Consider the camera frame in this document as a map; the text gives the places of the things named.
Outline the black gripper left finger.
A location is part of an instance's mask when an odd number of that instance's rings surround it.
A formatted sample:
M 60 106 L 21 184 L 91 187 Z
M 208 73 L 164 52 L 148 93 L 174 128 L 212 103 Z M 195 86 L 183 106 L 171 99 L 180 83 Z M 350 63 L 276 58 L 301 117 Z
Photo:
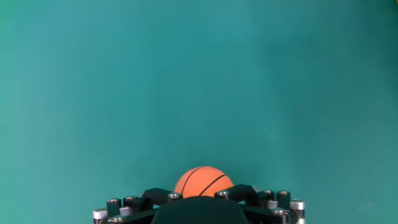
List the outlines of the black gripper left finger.
M 160 188 L 146 190 L 140 197 L 130 195 L 123 199 L 111 198 L 107 200 L 105 208 L 93 210 L 93 223 L 152 223 L 161 206 L 181 199 L 182 194 Z

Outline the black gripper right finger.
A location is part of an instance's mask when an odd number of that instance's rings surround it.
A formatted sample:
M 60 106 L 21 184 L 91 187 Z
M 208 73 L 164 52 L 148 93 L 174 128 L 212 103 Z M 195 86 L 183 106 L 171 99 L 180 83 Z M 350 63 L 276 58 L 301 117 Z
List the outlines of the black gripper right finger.
M 248 223 L 305 224 L 305 202 L 292 198 L 286 190 L 257 191 L 251 185 L 239 184 L 217 191 L 214 197 L 236 202 Z

